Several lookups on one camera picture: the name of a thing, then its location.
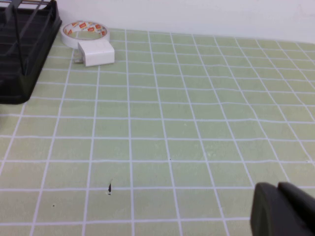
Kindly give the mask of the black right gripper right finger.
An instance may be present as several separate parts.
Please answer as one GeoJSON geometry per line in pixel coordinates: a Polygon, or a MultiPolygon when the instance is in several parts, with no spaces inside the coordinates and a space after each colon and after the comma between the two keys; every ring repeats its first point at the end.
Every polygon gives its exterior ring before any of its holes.
{"type": "Polygon", "coordinates": [[[315,199],[289,182],[280,182],[278,189],[288,199],[294,211],[307,225],[307,228],[315,234],[315,199]]]}

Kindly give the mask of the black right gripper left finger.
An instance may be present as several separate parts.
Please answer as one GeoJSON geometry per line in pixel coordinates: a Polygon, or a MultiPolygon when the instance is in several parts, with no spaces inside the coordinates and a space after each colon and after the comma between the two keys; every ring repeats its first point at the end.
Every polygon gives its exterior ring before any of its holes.
{"type": "Polygon", "coordinates": [[[253,236],[310,236],[312,232],[297,215],[278,186],[255,186],[250,225],[253,236]]]}

